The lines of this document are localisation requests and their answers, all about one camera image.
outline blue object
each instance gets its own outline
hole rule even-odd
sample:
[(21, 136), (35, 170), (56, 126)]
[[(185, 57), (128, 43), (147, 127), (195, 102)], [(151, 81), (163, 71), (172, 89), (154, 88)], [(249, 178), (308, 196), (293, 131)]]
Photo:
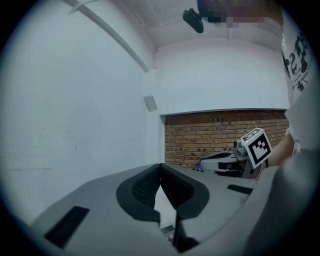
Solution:
[(195, 171), (196, 172), (201, 172), (201, 165), (200, 165), (199, 162), (195, 165)]

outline brick wall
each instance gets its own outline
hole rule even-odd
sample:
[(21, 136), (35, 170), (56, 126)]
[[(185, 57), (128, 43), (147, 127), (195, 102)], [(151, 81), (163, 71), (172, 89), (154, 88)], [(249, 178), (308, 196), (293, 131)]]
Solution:
[(281, 110), (235, 110), (170, 115), (165, 119), (165, 162), (194, 168), (202, 157), (230, 150), (254, 128), (263, 128), (274, 147), (289, 122)]

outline ceiling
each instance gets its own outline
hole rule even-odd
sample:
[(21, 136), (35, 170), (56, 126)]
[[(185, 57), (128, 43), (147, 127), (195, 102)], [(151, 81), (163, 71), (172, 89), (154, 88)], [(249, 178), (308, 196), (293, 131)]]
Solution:
[(122, 0), (148, 33), (156, 49), (196, 38), (229, 38), (245, 40), (281, 51), (282, 31), (266, 18), (263, 23), (238, 23), (234, 28), (203, 21), (204, 32), (198, 34), (184, 20), (185, 9), (198, 12), (196, 0)]

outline white marker cube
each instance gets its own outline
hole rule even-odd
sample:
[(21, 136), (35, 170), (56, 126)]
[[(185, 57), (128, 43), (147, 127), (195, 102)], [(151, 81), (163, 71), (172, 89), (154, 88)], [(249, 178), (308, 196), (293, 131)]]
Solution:
[(264, 129), (255, 128), (241, 137), (241, 144), (249, 155), (253, 169), (262, 164), (271, 154), (272, 148)]

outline person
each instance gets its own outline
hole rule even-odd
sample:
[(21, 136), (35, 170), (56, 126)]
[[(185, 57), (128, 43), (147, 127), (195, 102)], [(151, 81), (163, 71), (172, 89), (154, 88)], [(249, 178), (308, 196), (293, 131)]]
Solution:
[[(257, 23), (269, 17), (281, 26), (282, 62), (291, 106), (318, 72), (318, 63), (307, 39), (288, 12), (274, 0), (197, 1), (199, 12), (208, 16), (208, 21)], [(273, 148), (272, 155), (257, 167), (260, 168), (257, 178), (264, 168), (279, 166), (301, 150), (299, 139), (289, 126), (283, 140)]]

